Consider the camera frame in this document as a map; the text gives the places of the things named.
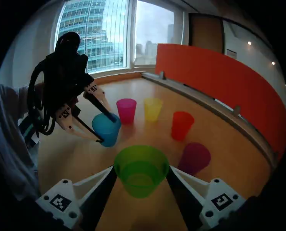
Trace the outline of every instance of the blue cup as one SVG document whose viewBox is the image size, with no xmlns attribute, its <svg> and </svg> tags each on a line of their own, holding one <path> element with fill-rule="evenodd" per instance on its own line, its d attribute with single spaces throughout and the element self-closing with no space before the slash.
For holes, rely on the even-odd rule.
<svg viewBox="0 0 286 231">
<path fill-rule="evenodd" d="M 109 120 L 103 113 L 96 115 L 92 121 L 92 128 L 104 139 L 101 145 L 105 147 L 112 147 L 116 143 L 121 127 L 120 119 L 115 114 L 111 114 L 116 118 L 115 123 Z"/>
</svg>

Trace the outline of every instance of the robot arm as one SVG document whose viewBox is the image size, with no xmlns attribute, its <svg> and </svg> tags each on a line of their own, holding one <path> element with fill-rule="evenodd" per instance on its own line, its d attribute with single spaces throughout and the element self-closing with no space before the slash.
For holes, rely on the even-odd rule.
<svg viewBox="0 0 286 231">
<path fill-rule="evenodd" d="M 62 179 L 37 204 L 73 229 L 94 230 L 116 181 L 111 166 L 80 182 Z M 206 182 L 170 166 L 166 177 L 188 230 L 209 230 L 228 219 L 245 202 L 219 178 Z"/>
<path fill-rule="evenodd" d="M 29 116 L 37 132 L 50 135 L 57 122 L 66 132 L 103 142 L 95 131 L 89 128 L 78 115 L 80 109 L 71 109 L 69 101 L 84 92 L 84 98 L 104 113 L 108 119 L 116 119 L 110 113 L 110 106 L 105 92 L 94 83 L 94 79 L 85 73 L 88 57 L 79 55 L 77 49 L 80 37 L 77 33 L 68 32 L 57 41 L 55 51 L 41 61 L 34 69 L 28 89 Z M 40 74 L 44 73 L 43 98 L 35 93 L 35 82 Z M 36 109 L 43 110 L 43 118 L 39 119 Z M 74 129 L 77 126 L 82 132 Z"/>
</svg>

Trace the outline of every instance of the red wall panel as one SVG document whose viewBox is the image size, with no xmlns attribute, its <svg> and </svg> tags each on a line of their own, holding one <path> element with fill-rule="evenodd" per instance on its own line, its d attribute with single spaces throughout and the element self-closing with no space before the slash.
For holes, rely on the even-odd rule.
<svg viewBox="0 0 286 231">
<path fill-rule="evenodd" d="M 156 73 L 185 83 L 234 108 L 281 158 L 286 147 L 286 109 L 272 86 L 243 63 L 198 47 L 159 44 Z"/>
</svg>

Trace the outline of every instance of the magenta cup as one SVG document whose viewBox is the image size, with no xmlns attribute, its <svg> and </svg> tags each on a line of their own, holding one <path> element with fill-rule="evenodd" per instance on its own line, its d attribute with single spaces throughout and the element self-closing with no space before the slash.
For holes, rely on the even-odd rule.
<svg viewBox="0 0 286 231">
<path fill-rule="evenodd" d="M 120 99 L 116 105 L 121 123 L 132 124 L 135 118 L 136 101 L 134 99 Z"/>
<path fill-rule="evenodd" d="M 209 165 L 211 160 L 209 150 L 200 143 L 186 145 L 178 164 L 178 169 L 189 175 L 195 175 Z"/>
</svg>

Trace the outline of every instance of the orange cup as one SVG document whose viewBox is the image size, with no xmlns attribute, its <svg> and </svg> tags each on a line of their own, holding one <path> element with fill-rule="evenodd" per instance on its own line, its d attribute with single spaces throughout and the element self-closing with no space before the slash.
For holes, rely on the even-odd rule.
<svg viewBox="0 0 286 231">
<path fill-rule="evenodd" d="M 174 140 L 183 141 L 188 134 L 194 118 L 187 112 L 174 112 L 171 136 Z"/>
</svg>

